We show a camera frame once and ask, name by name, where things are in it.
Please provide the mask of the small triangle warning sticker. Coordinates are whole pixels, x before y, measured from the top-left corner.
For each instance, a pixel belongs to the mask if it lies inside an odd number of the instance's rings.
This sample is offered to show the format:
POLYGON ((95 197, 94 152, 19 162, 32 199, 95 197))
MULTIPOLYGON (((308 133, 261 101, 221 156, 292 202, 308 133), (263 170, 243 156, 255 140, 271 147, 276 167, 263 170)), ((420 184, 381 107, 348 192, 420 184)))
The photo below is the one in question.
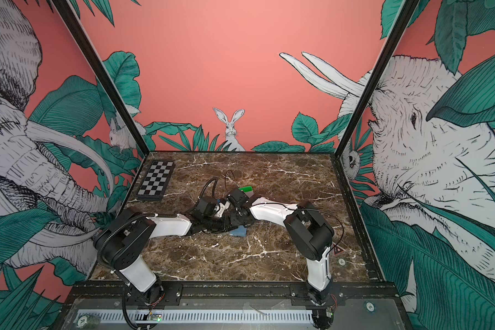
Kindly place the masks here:
POLYGON ((334 253, 335 256, 337 256, 338 254, 341 254, 341 253, 343 253, 345 251, 344 248, 342 248, 340 246, 337 246, 337 245, 334 245, 333 248, 334 248, 333 249, 333 253, 334 253))

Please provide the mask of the black front mounting rail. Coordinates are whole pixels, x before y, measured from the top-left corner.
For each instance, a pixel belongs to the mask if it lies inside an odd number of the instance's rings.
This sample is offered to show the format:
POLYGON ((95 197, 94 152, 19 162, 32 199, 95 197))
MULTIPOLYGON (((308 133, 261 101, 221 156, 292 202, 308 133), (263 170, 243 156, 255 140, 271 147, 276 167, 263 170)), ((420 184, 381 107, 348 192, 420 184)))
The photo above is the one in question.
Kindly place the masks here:
POLYGON ((114 299, 117 302, 124 297, 128 305, 137 306, 180 306, 182 300, 190 298, 203 299, 289 299, 294 306, 320 307, 323 305, 342 304, 349 299, 359 298, 398 298, 399 294, 393 283, 355 283, 336 282, 323 302, 315 303, 308 293, 304 282, 234 282, 234 281, 165 281, 162 283, 164 293, 159 302, 149 304, 140 300, 138 294, 128 296, 124 293, 126 285, 116 280, 88 280, 75 285, 64 306, 70 307, 79 299, 114 299))

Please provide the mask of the blue card holder wallet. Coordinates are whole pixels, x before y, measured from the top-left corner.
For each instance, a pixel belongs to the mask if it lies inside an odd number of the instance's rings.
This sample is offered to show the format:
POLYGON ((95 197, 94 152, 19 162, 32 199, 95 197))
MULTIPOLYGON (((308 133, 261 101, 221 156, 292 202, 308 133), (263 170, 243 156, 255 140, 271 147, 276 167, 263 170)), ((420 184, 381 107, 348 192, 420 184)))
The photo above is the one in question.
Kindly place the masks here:
POLYGON ((247 235, 247 228, 241 225, 238 228, 229 231, 228 234, 233 237, 245 237, 247 235))

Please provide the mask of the black white checkerboard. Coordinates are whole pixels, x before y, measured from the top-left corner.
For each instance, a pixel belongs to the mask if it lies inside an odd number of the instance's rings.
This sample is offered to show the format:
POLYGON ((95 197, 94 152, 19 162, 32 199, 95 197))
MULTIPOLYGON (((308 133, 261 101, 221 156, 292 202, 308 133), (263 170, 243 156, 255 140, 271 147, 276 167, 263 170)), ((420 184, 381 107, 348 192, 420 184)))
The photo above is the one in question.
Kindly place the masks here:
POLYGON ((171 160, 154 160, 136 193, 137 200, 161 201, 175 169, 171 160))

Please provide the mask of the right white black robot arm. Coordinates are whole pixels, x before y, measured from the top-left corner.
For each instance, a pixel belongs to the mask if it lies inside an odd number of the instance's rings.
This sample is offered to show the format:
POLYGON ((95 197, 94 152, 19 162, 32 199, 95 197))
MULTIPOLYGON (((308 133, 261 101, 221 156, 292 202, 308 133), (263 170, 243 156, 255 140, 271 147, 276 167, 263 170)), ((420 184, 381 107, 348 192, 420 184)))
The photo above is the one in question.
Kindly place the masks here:
POLYGON ((246 195, 238 188, 229 192, 227 200, 242 215, 283 226, 297 250, 307 260, 309 289, 316 293, 327 290, 331 282, 329 252, 335 232, 313 203, 280 203, 246 195))

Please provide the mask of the right black frame post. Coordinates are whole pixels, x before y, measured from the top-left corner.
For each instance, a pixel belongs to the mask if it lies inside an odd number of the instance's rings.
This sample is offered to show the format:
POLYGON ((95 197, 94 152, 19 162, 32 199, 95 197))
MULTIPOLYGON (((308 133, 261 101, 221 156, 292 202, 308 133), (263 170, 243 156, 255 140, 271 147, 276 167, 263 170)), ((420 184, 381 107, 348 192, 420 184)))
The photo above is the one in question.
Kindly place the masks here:
POLYGON ((367 108, 369 101, 372 99, 375 88, 377 87, 379 80, 382 78, 383 73, 389 64, 390 58, 400 42, 404 31, 411 20, 413 13, 418 5, 418 0, 406 0, 401 4, 401 8, 397 14, 396 20, 394 21, 393 27, 389 32, 386 43, 384 44, 379 58, 375 64, 373 71, 369 77, 367 85, 360 96, 359 102, 356 106, 355 111, 349 121, 349 125, 345 130, 340 144, 335 152, 335 157, 340 158, 343 151, 349 142, 354 129, 357 127, 359 119, 361 118, 364 110, 367 108))

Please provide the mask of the left black frame post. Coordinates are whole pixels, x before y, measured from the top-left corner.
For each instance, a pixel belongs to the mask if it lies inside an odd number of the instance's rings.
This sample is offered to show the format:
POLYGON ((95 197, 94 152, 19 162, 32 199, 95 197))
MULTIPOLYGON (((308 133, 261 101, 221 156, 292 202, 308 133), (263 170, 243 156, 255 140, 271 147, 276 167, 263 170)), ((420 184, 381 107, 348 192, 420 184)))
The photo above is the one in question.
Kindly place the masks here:
POLYGON ((74 8, 69 3, 69 1, 53 0, 52 4, 56 8, 61 19, 63 19, 63 22, 66 25, 67 29, 70 31, 70 34, 74 38, 74 41, 81 49, 82 54, 89 63, 89 66, 93 70, 96 78, 99 80, 104 91, 107 93, 109 100, 122 117, 122 120, 125 123, 127 129, 129 129, 130 134, 136 141, 138 149, 145 157, 147 157, 150 153, 149 148, 147 147, 142 134, 137 130, 135 122, 127 111, 126 105, 123 102, 122 97, 114 84, 114 81, 111 79, 108 71, 106 70, 106 67, 100 59, 100 56, 92 45, 92 42, 89 39, 84 28, 82 27, 81 22, 79 21, 79 18, 74 11, 74 8))

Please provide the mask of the black frame post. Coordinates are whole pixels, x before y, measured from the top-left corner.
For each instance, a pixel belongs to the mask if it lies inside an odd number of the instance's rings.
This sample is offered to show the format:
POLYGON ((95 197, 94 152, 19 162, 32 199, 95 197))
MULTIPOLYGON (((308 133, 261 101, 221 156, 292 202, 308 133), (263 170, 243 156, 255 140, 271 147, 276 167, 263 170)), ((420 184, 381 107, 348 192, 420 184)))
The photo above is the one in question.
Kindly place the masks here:
POLYGON ((357 127, 359 119, 361 118, 364 110, 367 108, 369 101, 372 99, 375 88, 377 87, 379 80, 382 78, 383 73, 389 64, 390 58, 400 42, 404 31, 411 20, 413 13, 418 5, 418 0, 406 0, 401 4, 401 8, 397 14, 396 20, 394 21, 393 27, 389 32, 386 43, 384 44, 379 58, 375 64, 373 71, 369 77, 367 85, 360 96, 359 102, 356 106, 355 111, 349 121, 349 125, 345 130, 340 144, 335 152, 335 157, 340 158, 343 151, 349 142, 354 129, 357 127))
POLYGON ((106 70, 106 67, 100 59, 100 56, 92 45, 92 42, 89 39, 84 28, 82 27, 81 22, 79 21, 79 18, 74 11, 74 8, 69 3, 69 1, 53 0, 52 4, 56 8, 61 19, 63 19, 63 22, 66 25, 67 29, 70 31, 70 34, 74 38, 74 41, 81 49, 82 54, 89 63, 89 66, 93 70, 96 78, 99 80, 104 91, 107 93, 109 100, 122 117, 122 120, 125 123, 127 129, 129 129, 130 134, 136 141, 138 149, 145 157, 147 157, 150 153, 149 148, 147 147, 142 134, 137 130, 135 122, 127 111, 126 105, 123 102, 122 97, 114 84, 114 81, 111 79, 108 71, 106 70))

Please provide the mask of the green card tray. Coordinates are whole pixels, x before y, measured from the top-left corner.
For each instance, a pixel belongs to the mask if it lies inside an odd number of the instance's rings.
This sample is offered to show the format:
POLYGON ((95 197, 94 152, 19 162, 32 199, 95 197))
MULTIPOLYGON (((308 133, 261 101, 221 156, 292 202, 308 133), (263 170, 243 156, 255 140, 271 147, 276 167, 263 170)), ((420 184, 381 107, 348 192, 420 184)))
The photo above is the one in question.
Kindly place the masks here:
POLYGON ((244 192, 244 193, 252 193, 253 192, 253 188, 251 186, 245 186, 245 187, 241 187, 239 188, 240 191, 244 192))

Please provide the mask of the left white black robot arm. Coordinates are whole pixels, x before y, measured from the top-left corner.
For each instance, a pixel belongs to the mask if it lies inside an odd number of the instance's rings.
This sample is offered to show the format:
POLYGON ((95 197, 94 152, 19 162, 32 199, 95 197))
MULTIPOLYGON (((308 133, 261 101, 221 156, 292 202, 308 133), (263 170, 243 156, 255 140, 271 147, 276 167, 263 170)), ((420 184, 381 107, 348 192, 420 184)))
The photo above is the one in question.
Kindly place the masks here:
POLYGON ((227 199, 204 196, 189 210, 174 215, 126 208, 94 237, 97 261, 116 273, 128 287, 148 294, 160 283, 142 257, 149 240, 226 229, 223 216, 229 207, 227 199))

